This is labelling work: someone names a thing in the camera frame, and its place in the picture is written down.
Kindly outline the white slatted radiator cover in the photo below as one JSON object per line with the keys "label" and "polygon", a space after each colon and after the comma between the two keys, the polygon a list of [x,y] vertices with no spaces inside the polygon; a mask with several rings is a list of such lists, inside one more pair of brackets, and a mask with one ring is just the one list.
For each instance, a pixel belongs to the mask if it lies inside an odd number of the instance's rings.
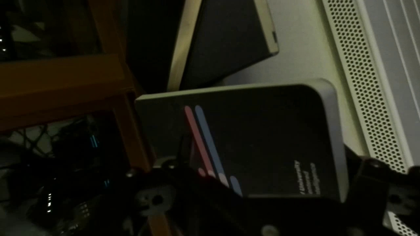
{"label": "white slatted radiator cover", "polygon": [[370,156],[420,161],[420,0],[322,0]]}

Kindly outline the black keyboard-like device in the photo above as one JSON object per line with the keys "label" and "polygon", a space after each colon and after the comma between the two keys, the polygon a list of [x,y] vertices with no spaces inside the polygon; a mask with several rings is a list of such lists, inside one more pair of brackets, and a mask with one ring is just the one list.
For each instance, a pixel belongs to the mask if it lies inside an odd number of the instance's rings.
{"label": "black keyboard-like device", "polygon": [[154,156],[178,156],[243,196],[345,199],[348,165],[327,80],[143,94],[135,107]]}

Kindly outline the black book white edges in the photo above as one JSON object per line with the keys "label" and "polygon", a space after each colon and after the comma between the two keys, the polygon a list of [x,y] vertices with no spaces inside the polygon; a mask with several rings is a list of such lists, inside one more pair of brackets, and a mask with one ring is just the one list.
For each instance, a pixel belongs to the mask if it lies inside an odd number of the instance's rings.
{"label": "black book white edges", "polygon": [[268,0],[185,0],[165,89],[206,86],[278,52]]}

